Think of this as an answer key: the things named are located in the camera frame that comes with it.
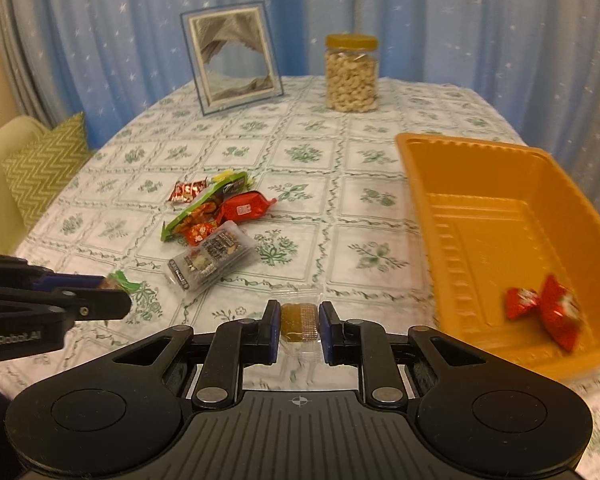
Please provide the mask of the green-wrapped small candy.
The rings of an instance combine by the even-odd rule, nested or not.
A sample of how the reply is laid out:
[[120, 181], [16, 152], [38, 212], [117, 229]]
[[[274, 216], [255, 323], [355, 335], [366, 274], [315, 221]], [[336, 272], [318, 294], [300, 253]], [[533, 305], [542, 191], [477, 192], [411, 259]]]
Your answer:
[[119, 289], [133, 295], [142, 288], [142, 284], [130, 281], [121, 270], [109, 273], [98, 285], [100, 289]]

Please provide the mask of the clear grey snack packet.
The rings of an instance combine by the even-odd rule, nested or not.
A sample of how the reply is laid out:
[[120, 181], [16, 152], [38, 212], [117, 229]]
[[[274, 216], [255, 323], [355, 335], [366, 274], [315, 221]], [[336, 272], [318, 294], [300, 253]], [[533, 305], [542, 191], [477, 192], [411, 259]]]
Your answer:
[[169, 259], [166, 278], [178, 292], [195, 297], [215, 284], [256, 252], [256, 241], [233, 221], [227, 221], [197, 246]]

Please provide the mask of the large red snack packet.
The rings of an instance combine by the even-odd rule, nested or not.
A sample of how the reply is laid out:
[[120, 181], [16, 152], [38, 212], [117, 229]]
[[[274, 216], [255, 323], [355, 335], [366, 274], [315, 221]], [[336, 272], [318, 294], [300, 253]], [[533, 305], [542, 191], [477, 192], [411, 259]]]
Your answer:
[[215, 221], [217, 224], [222, 224], [227, 221], [242, 223], [257, 220], [276, 203], [276, 198], [268, 200], [258, 191], [240, 193], [224, 200]]

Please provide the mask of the green long snack packet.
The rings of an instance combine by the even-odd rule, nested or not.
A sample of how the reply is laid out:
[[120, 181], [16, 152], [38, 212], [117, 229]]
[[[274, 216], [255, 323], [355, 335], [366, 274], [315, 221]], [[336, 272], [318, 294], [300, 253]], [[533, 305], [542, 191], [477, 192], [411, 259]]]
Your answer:
[[192, 224], [215, 221], [221, 204], [227, 198], [244, 192], [249, 183], [247, 171], [226, 170], [222, 174], [206, 178], [208, 188], [193, 203], [184, 205], [174, 219], [164, 222], [160, 240], [167, 242], [177, 236], [183, 236], [184, 230]]

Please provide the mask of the red silver shiny candy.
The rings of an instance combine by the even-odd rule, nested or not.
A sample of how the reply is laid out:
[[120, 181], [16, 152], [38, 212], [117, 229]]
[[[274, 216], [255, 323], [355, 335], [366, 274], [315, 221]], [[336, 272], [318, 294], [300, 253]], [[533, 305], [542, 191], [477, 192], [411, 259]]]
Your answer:
[[171, 204], [190, 204], [208, 188], [207, 179], [186, 182], [178, 181], [174, 184], [168, 197], [168, 203]]

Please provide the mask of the small red figure candy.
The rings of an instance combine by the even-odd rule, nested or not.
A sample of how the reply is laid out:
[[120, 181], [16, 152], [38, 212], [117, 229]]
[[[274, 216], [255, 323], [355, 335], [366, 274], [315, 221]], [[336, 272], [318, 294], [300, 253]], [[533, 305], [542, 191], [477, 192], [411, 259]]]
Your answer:
[[183, 237], [189, 246], [198, 246], [217, 228], [218, 226], [214, 221], [192, 224], [184, 230]]

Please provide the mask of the pale yellow sofa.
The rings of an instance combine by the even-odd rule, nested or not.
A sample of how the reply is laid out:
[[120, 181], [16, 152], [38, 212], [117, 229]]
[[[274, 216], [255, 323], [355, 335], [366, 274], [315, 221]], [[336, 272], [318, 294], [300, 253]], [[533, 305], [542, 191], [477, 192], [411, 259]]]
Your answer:
[[10, 255], [27, 234], [20, 211], [7, 185], [2, 162], [48, 133], [40, 122], [18, 116], [0, 128], [0, 254]]

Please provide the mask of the green zigzag cushion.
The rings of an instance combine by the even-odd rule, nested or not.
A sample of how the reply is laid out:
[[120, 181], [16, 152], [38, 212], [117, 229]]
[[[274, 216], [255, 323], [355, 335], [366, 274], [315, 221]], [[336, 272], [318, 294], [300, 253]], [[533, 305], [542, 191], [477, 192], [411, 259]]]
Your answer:
[[78, 113], [2, 162], [9, 192], [28, 231], [91, 156], [85, 116]]

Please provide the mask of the white green floral tablecloth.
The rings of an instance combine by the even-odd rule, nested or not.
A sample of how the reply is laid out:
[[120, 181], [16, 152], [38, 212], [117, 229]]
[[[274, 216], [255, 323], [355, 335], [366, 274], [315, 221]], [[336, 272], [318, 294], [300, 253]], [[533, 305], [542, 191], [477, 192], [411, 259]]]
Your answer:
[[[119, 321], [79, 322], [64, 346], [0, 362], [0, 391], [30, 385], [174, 326], [209, 333], [260, 318], [268, 300], [329, 301], [342, 318], [403, 334], [441, 330], [427, 249], [402, 162], [400, 133], [527, 146], [476, 92], [384, 78], [379, 106], [346, 114], [326, 105], [321, 77], [290, 77], [281, 98], [204, 116], [186, 84], [121, 129], [83, 166], [17, 250], [60, 273], [121, 270], [142, 288]], [[244, 224], [256, 252], [195, 297], [164, 266], [186, 241], [160, 232], [181, 211], [178, 181], [247, 171], [248, 188], [277, 203]], [[600, 366], [562, 382], [585, 400], [593, 433], [578, 467], [600, 479]]]

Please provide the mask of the small red candy in tray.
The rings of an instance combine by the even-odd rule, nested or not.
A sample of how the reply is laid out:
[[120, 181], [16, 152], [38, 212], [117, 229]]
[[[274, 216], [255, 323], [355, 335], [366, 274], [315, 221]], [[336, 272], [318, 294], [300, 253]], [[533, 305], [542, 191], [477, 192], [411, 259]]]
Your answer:
[[505, 293], [505, 313], [509, 321], [522, 318], [536, 310], [540, 297], [533, 289], [511, 287]]

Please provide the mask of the orange plastic tray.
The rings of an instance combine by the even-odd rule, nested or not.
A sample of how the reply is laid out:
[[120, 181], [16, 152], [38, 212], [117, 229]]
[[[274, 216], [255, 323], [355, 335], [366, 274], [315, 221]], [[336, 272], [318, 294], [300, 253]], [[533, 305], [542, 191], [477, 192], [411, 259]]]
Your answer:
[[[396, 145], [426, 245], [442, 332], [553, 379], [600, 366], [600, 215], [547, 152], [400, 133]], [[547, 275], [573, 293], [583, 326], [559, 348], [532, 316], [509, 321], [509, 287]]]

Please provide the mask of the cashew jar gold lid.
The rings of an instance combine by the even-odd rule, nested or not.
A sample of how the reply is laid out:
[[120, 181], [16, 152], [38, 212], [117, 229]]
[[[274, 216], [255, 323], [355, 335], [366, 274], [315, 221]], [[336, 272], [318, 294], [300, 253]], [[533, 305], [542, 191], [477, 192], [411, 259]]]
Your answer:
[[341, 113], [376, 110], [378, 39], [362, 34], [330, 34], [325, 38], [326, 105]]

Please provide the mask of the blue star curtain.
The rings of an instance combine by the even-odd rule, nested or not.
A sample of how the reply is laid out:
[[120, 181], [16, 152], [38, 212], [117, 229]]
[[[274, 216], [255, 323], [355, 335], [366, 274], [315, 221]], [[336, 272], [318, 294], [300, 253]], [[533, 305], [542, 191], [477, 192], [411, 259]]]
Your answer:
[[82, 112], [100, 145], [189, 81], [183, 12], [251, 1], [282, 74], [321, 73], [334, 32], [373, 35], [384, 76], [475, 90], [600, 207], [600, 0], [0, 0], [1, 55], [26, 112]]

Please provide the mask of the sand art picture frame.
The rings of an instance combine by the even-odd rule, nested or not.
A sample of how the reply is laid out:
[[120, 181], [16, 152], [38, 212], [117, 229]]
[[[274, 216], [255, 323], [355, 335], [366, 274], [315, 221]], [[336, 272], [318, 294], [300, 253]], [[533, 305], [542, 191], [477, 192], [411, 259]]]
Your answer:
[[180, 19], [204, 116], [284, 94], [264, 2], [209, 6]]

